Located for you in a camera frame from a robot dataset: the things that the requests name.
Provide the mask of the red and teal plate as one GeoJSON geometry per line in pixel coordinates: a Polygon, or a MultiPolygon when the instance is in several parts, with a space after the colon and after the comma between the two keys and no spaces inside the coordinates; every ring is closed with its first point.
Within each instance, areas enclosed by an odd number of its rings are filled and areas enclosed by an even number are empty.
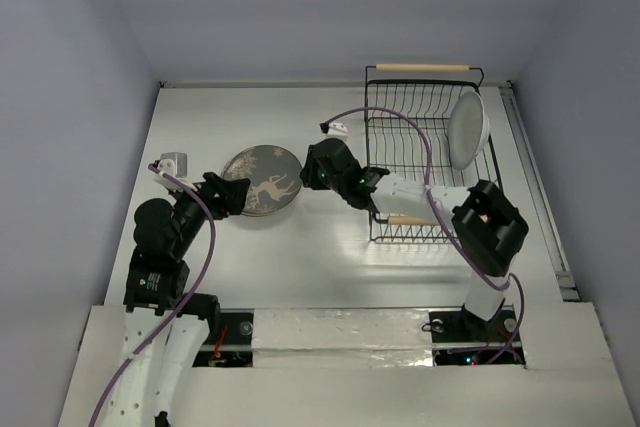
{"type": "Polygon", "coordinates": [[[295,212],[295,208],[291,206],[285,206],[278,209],[257,209],[254,211],[244,210],[242,215],[251,219],[267,219],[274,221],[281,221],[287,219],[295,212]]]}

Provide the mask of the grey-green mottled plate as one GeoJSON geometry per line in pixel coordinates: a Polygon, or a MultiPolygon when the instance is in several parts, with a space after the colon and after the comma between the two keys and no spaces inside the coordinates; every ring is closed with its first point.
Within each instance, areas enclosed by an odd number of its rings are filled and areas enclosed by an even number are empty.
{"type": "Polygon", "coordinates": [[[288,206],[298,195],[302,181],[298,157],[281,146],[257,145],[235,155],[224,167],[226,180],[249,179],[242,214],[262,217],[288,206]]]}

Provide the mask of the white deep plate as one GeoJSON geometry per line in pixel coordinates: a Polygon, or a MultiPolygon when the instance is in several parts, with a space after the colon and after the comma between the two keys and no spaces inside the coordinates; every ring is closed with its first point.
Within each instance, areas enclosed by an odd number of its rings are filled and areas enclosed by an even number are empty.
{"type": "Polygon", "coordinates": [[[475,91],[464,93],[447,125],[451,166],[459,171],[469,167],[487,145],[489,135],[490,123],[481,96],[475,91]]]}

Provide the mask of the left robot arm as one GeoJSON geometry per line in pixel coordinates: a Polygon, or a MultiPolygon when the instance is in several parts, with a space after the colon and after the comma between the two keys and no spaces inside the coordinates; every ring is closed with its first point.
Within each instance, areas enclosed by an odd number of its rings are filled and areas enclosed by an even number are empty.
{"type": "Polygon", "coordinates": [[[201,346],[227,331],[217,297],[187,283],[184,257],[203,225],[242,213],[250,182],[207,172],[191,184],[158,164],[150,169],[174,200],[153,198],[134,213],[121,365],[109,384],[105,426],[170,425],[201,346]]]}

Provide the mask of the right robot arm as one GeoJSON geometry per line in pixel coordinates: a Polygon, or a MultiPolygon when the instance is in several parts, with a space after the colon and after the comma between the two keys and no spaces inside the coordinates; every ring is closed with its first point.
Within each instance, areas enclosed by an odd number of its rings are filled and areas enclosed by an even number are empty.
{"type": "Polygon", "coordinates": [[[308,148],[300,174],[304,187],[332,190],[350,207],[440,225],[473,270],[460,310],[462,331],[477,341],[497,325],[507,276],[529,226],[494,183],[472,187],[432,186],[387,169],[362,167],[345,142],[327,138],[308,148]]]}

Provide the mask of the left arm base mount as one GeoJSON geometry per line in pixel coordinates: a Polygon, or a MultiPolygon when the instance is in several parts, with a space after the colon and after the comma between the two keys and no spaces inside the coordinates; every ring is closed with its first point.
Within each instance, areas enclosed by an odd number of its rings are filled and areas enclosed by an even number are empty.
{"type": "Polygon", "coordinates": [[[200,347],[194,367],[245,368],[253,366],[253,310],[223,310],[219,330],[200,347]]]}

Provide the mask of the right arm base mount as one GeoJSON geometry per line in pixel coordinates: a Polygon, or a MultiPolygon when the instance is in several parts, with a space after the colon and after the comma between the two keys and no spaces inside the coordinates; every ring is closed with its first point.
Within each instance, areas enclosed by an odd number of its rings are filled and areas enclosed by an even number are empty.
{"type": "Polygon", "coordinates": [[[517,316],[503,309],[488,327],[465,322],[461,310],[430,311],[421,330],[430,335],[436,366],[525,365],[517,316]]]}

